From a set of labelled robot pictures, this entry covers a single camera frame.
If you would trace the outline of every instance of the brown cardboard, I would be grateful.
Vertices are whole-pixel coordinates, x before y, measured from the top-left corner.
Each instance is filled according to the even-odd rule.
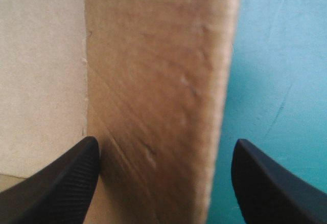
[[[204,223],[238,0],[85,0],[88,134],[102,175],[86,223]]]

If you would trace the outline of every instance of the scratch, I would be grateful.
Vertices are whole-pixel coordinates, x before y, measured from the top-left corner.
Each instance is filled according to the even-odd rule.
[[[293,82],[291,82],[290,86],[287,88],[286,93],[285,93],[285,95],[283,97],[282,103],[281,103],[281,105],[278,108],[278,111],[276,113],[275,118],[273,119],[272,123],[270,124],[270,126],[269,126],[269,128],[268,128],[268,130],[266,132],[266,134],[264,135],[263,141],[268,137],[270,131],[272,130],[272,128],[276,124],[278,117],[282,113],[282,111],[283,111],[283,109],[285,107],[285,104],[286,104],[286,101],[287,101],[287,98],[288,98],[288,95],[290,93],[290,90],[291,90],[292,86],[293,86]]]

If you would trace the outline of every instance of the floor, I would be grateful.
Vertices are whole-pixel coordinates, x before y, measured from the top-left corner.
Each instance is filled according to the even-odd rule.
[[[327,0],[242,0],[208,224],[242,224],[230,180],[247,138],[327,192]]]

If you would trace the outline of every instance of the blue wall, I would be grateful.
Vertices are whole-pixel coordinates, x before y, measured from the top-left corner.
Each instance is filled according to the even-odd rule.
[[[327,192],[327,0],[242,0],[209,224],[244,223],[230,180],[237,138]]]

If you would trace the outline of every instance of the black plastic part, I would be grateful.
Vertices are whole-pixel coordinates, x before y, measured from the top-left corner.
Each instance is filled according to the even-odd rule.
[[[326,224],[327,195],[277,164],[248,140],[238,140],[231,177],[248,224]]]
[[[84,138],[35,175],[0,193],[0,223],[82,224],[99,165],[97,140]]]

